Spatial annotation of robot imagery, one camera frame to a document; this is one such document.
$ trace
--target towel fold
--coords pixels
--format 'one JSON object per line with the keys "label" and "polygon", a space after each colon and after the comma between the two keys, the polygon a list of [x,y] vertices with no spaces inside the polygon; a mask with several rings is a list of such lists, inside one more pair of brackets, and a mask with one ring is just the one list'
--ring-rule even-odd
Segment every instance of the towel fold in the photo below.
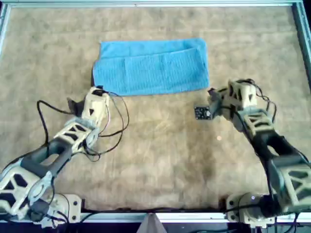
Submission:
{"label": "towel fold", "polygon": [[171,94],[208,87],[204,40],[103,42],[95,85],[122,96]]}

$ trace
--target textured mat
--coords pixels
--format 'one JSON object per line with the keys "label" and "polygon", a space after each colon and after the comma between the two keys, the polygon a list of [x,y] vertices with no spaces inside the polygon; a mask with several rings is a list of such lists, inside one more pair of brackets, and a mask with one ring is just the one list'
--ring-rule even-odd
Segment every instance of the textured mat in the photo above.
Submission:
{"label": "textured mat", "polygon": [[[44,142],[38,99],[66,109],[66,97],[83,98],[101,41],[192,37],[208,44],[210,86],[254,79],[277,104],[278,132],[311,159],[311,95],[290,7],[13,8],[7,29],[0,58],[1,169]],[[229,194],[267,191],[245,137],[223,118],[194,118],[193,106],[206,100],[206,90],[125,97],[131,121],[120,145],[96,163],[74,157],[55,179],[56,193],[77,194],[86,208],[102,210],[203,208]],[[42,111],[51,137],[69,118]],[[114,108],[111,117],[107,133],[121,126]],[[117,140],[101,140],[97,149]]]}

